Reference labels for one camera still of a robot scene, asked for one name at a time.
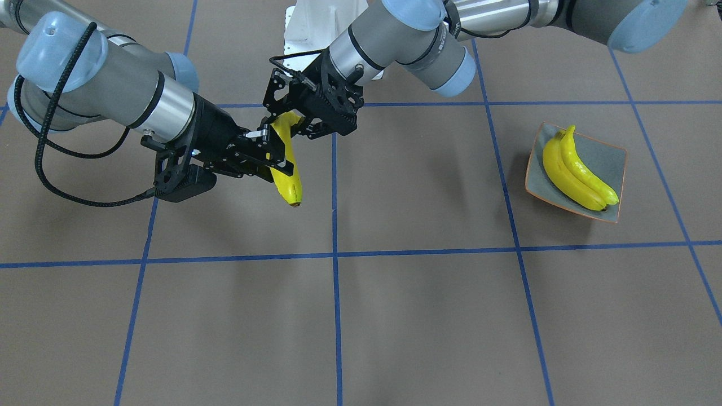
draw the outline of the square plate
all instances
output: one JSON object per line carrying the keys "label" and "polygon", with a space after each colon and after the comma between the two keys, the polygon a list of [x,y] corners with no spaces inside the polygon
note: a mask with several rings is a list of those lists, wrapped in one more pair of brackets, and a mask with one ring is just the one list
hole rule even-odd
{"label": "square plate", "polygon": [[542,163],[542,153],[547,142],[562,127],[547,122],[541,123],[534,146],[531,148],[529,164],[526,167],[526,191],[556,207],[582,215],[584,217],[601,220],[608,223],[619,221],[619,207],[622,205],[622,189],[627,170],[627,150],[616,145],[587,137],[575,132],[577,153],[582,161],[602,181],[608,184],[619,195],[619,203],[608,206],[603,212],[596,212],[582,207],[563,194],[549,179]]}

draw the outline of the blue joint cap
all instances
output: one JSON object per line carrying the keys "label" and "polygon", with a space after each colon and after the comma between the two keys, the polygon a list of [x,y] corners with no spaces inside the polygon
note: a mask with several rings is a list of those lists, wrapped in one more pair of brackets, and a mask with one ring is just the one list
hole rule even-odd
{"label": "blue joint cap", "polygon": [[626,53],[651,48],[669,33],[686,6],[687,0],[643,1],[614,29],[607,46]]}
{"label": "blue joint cap", "polygon": [[[67,14],[49,12],[38,21],[17,57],[17,71],[46,92],[54,92],[87,27]],[[78,59],[64,92],[88,83],[108,57],[108,40],[95,31]]]}
{"label": "blue joint cap", "polygon": [[[20,120],[20,115],[17,112],[17,106],[15,105],[15,81],[14,80],[12,81],[12,86],[10,86],[10,89],[7,91],[7,106],[10,108],[10,113],[12,113],[12,115],[15,117],[15,119],[19,123],[22,123],[22,120]],[[27,112],[25,112],[25,116],[27,117],[27,120],[30,122],[30,124],[33,126],[33,128],[35,128],[36,130],[38,130],[38,132],[40,132],[40,129],[43,128],[42,124],[35,121],[30,116],[30,114],[28,114]],[[49,134],[56,134],[56,133],[60,133],[60,132],[67,132],[67,131],[56,131],[53,129],[48,131]]]}
{"label": "blue joint cap", "polygon": [[441,0],[381,0],[383,6],[398,21],[419,31],[431,31],[446,17]]}
{"label": "blue joint cap", "polygon": [[192,92],[197,93],[201,83],[193,62],[182,53],[166,52],[166,54],[170,57],[170,62],[173,63],[175,80]]}
{"label": "blue joint cap", "polygon": [[474,76],[477,74],[477,65],[474,63],[474,59],[469,55],[469,50],[464,47],[464,59],[461,61],[461,65],[456,70],[456,73],[446,81],[441,87],[434,89],[434,91],[446,98],[452,98],[464,90],[474,80]]}

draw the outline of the yellow banana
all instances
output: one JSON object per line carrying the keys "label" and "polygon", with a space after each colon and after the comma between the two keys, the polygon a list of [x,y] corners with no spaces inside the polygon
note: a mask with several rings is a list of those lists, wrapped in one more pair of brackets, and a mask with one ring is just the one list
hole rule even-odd
{"label": "yellow banana", "polygon": [[589,186],[582,183],[567,169],[562,161],[560,145],[561,134],[555,135],[544,146],[541,160],[544,170],[552,183],[570,199],[590,210],[602,211],[606,208],[604,200]]}
{"label": "yellow banana", "polygon": [[301,199],[303,198],[303,187],[301,186],[301,178],[298,175],[298,165],[291,144],[291,126],[300,120],[300,116],[289,111],[278,116],[276,121],[271,123],[271,127],[276,130],[276,133],[286,145],[286,160],[293,163],[293,175],[291,176],[271,168],[273,182],[276,184],[276,189],[278,189],[281,197],[293,207],[299,207],[301,205]]}
{"label": "yellow banana", "polygon": [[577,148],[574,143],[574,129],[575,126],[570,126],[560,141],[564,165],[575,178],[597,192],[607,204],[619,203],[619,197],[614,189],[604,183],[597,175],[594,175],[577,155]]}

